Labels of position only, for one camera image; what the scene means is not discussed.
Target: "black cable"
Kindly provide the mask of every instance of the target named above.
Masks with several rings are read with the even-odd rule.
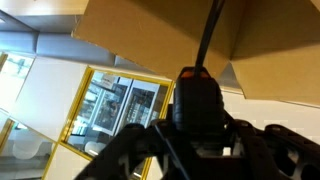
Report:
[[[219,19],[219,16],[221,14],[221,10],[223,8],[225,0],[221,0],[221,3],[219,3],[219,0],[214,0],[212,2],[211,10],[209,13],[209,17],[206,22],[206,26],[202,35],[199,51],[198,51],[198,56],[196,60],[196,65],[195,65],[195,76],[200,76],[201,69],[203,67],[203,62],[205,60],[208,47],[210,44],[211,36],[213,33],[213,30],[217,24],[217,21]]]

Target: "cardboard flap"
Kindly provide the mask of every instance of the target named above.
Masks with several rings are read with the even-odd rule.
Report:
[[[193,66],[212,0],[92,0],[73,32],[158,74]],[[230,60],[245,0],[227,0],[205,66],[217,77]]]
[[[320,13],[309,0],[249,0],[232,64],[246,98],[320,104]]]

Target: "cardboard box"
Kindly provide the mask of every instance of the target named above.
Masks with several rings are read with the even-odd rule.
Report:
[[[249,99],[320,104],[320,12],[312,2],[226,0],[205,66],[217,78],[231,62]],[[73,37],[176,79],[194,65],[211,3],[94,0]]]

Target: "glass door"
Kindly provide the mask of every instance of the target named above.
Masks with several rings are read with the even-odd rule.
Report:
[[[133,81],[117,132],[129,123],[149,125],[159,87],[159,84]]]

